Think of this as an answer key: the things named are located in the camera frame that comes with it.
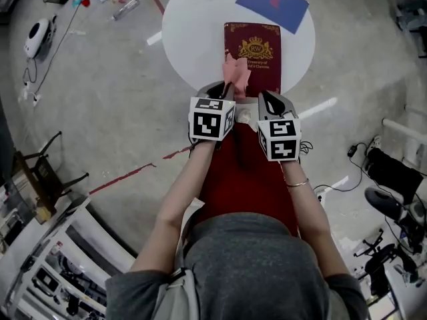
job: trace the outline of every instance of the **blue paper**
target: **blue paper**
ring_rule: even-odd
[[[306,0],[237,0],[236,3],[296,33],[306,14]]]

